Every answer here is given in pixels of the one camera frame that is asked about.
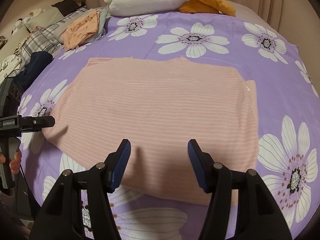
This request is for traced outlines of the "person's left hand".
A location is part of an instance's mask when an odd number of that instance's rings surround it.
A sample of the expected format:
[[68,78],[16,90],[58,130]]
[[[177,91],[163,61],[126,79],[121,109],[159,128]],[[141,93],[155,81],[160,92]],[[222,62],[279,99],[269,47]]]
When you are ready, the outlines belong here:
[[[21,159],[22,159],[22,153],[20,149],[18,149],[18,151],[14,154],[14,158],[9,164],[12,174],[18,174],[20,170]],[[0,163],[4,164],[5,162],[6,162],[5,156],[2,153],[0,153]]]

